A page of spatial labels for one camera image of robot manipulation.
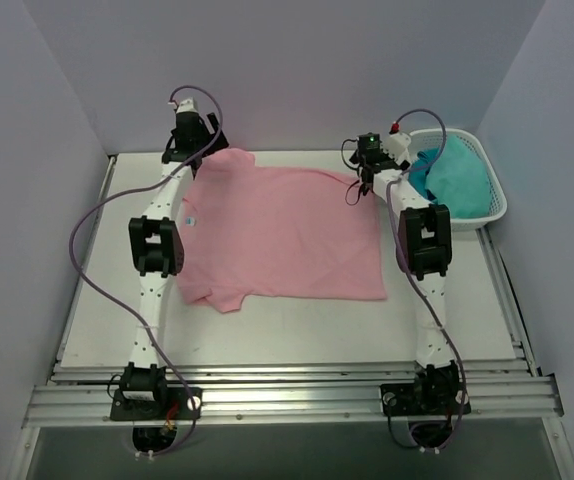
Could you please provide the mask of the pink t shirt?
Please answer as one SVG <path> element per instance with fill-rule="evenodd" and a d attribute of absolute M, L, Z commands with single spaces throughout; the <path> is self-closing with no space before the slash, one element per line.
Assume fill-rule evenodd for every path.
<path fill-rule="evenodd" d="M 183 198 L 183 301 L 238 311 L 248 296 L 380 301 L 377 201 L 345 196 L 350 176 L 262 167 L 227 149 L 204 159 Z"/>

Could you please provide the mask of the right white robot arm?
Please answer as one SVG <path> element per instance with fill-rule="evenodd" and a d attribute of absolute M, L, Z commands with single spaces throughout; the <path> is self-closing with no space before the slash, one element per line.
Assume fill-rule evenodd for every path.
<path fill-rule="evenodd" d="M 461 389 L 459 356 L 446 331 L 446 278 L 452 260 L 451 218 L 408 180 L 411 137 L 396 131 L 382 139 L 367 133 L 351 141 L 349 158 L 359 193 L 386 202 L 396 261 L 414 292 L 417 373 L 411 400 L 422 412 L 442 406 Z"/>

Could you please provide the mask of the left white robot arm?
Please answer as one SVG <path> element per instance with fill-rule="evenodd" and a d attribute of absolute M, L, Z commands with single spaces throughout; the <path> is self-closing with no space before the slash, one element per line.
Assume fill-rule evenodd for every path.
<path fill-rule="evenodd" d="M 156 347 L 162 344 L 168 294 L 184 265 L 184 247 L 176 225 L 183 196 L 202 158 L 228 146 L 226 138 L 217 133 L 217 116 L 210 113 L 202 118 L 194 99 L 176 105 L 175 119 L 162 156 L 164 184 L 154 190 L 144 213 L 128 225 L 132 261 L 140 281 L 138 312 L 143 320 L 137 326 L 119 394 L 123 403 L 132 403 L 146 419 L 161 417 L 169 405 L 166 369 Z"/>

